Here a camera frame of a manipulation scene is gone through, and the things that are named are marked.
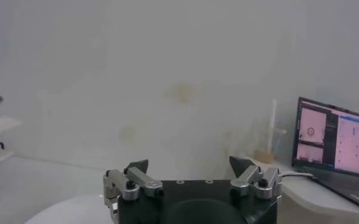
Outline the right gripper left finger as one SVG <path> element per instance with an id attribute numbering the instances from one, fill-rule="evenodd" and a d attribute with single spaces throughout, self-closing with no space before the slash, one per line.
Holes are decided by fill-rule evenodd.
<path id="1" fill-rule="evenodd" d="M 103 175 L 104 204 L 110 210 L 114 223 L 119 223 L 118 200 L 136 201 L 144 196 L 161 199 L 163 182 L 146 174 L 149 161 L 147 159 L 131 162 L 123 171 L 107 170 Z"/>

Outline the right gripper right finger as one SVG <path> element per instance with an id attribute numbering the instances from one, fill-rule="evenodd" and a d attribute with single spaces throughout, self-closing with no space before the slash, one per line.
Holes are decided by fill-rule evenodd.
<path id="1" fill-rule="evenodd" d="M 282 197 L 282 173 L 276 167 L 263 170 L 250 159 L 229 156 L 235 178 L 230 180 L 230 195 L 242 199 L 253 193 L 260 200 Z"/>

